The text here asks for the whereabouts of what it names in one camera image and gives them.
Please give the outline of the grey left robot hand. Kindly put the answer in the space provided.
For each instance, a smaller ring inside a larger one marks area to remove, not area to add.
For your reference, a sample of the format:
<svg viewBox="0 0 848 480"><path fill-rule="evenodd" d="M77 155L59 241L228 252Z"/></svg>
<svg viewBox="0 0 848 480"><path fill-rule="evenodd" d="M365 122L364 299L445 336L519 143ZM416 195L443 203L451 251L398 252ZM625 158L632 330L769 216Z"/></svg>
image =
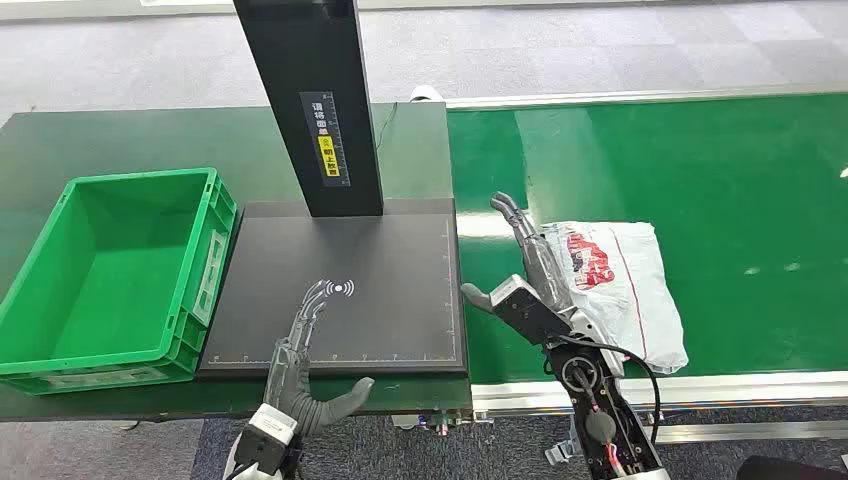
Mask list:
<svg viewBox="0 0 848 480"><path fill-rule="evenodd" d="M309 349L314 327L332 289L319 280L305 292L289 334L275 342L263 402L297 422L296 433L311 436L355 413L375 385L371 377L359 379L352 389L331 400L317 400L310 387Z"/></svg>

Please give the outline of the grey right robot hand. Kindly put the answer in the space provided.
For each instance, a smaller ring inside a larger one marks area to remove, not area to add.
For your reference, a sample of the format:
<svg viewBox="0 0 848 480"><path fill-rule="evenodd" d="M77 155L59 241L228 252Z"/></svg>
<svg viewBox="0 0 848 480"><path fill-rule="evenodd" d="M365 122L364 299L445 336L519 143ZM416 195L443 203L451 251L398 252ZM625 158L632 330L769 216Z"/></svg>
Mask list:
<svg viewBox="0 0 848 480"><path fill-rule="evenodd" d="M464 283L461 292L465 299L500 318L532 345L560 337L590 338L595 329L574 305L562 270L544 235L509 195L496 192L490 205L512 227L525 274L509 275L489 293Z"/></svg>

